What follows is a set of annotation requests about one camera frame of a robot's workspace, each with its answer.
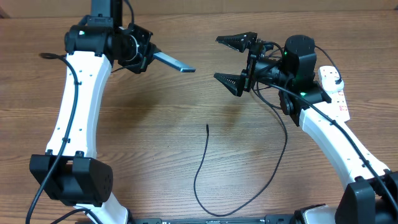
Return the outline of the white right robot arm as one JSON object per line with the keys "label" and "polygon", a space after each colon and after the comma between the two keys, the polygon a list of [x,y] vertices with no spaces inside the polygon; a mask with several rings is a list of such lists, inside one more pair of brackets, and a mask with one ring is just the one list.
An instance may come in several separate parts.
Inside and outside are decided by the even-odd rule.
{"label": "white right robot arm", "polygon": [[246,32],[217,37],[217,42],[247,52],[239,75],[216,73],[233,95],[262,83],[279,92],[280,108],[322,150],[343,186],[336,207],[312,205],[291,215],[271,215],[267,223],[396,223],[397,173],[372,155],[347,126],[344,83],[334,65],[316,67],[317,46],[305,35],[284,45]]}

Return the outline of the blue smartphone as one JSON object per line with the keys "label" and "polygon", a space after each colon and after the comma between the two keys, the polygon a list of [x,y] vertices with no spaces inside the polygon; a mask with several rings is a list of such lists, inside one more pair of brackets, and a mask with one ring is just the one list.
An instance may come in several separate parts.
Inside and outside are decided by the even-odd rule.
{"label": "blue smartphone", "polygon": [[163,52],[157,52],[154,55],[154,58],[182,73],[193,73],[196,71],[194,67],[187,65]]}

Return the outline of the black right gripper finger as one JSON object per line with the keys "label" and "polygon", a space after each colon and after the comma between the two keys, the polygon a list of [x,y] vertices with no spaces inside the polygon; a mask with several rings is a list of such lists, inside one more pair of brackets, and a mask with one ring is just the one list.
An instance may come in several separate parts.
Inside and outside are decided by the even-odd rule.
{"label": "black right gripper finger", "polygon": [[218,36],[216,38],[217,43],[223,44],[238,52],[244,52],[246,49],[250,49],[251,46],[256,43],[257,33],[245,32],[236,35],[225,35]]}
{"label": "black right gripper finger", "polygon": [[234,96],[241,96],[243,91],[246,91],[245,75],[215,73],[213,77],[223,84]]}

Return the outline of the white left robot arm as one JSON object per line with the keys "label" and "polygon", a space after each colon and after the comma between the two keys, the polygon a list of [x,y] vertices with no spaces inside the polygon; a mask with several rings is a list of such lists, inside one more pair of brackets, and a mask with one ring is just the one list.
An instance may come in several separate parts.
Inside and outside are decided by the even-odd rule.
{"label": "white left robot arm", "polygon": [[96,130],[106,82],[117,63],[140,74],[158,48],[151,32],[130,22],[123,27],[123,2],[93,1],[91,12],[65,34],[67,67],[58,120],[44,154],[29,169],[47,194],[85,213],[93,223],[132,223],[129,209],[112,192],[112,168],[97,160]]}

